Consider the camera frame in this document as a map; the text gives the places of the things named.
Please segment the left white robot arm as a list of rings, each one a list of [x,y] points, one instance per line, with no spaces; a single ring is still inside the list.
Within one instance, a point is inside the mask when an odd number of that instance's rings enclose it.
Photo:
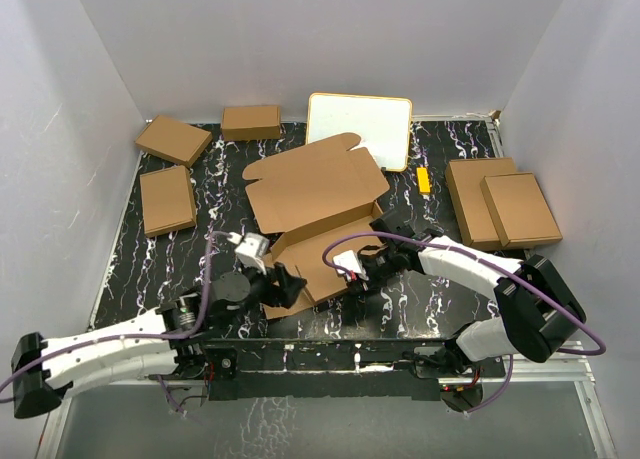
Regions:
[[[282,263],[265,270],[244,267],[112,326],[63,338],[26,334],[2,385],[12,390],[13,415],[42,416],[66,397],[136,374],[182,373],[202,361],[198,349],[207,334],[261,304],[289,309],[306,285]]]

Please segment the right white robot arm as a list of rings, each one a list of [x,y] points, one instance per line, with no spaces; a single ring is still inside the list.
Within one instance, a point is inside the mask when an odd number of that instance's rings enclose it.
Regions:
[[[434,230],[416,233],[392,216],[382,216],[370,226],[379,245],[332,259],[350,291],[373,292],[397,274],[413,271],[462,285],[499,310],[496,318],[463,325],[432,354],[409,354],[417,364],[462,374],[485,359],[514,353],[543,363],[586,320],[557,269],[540,255],[519,260],[487,254]]]

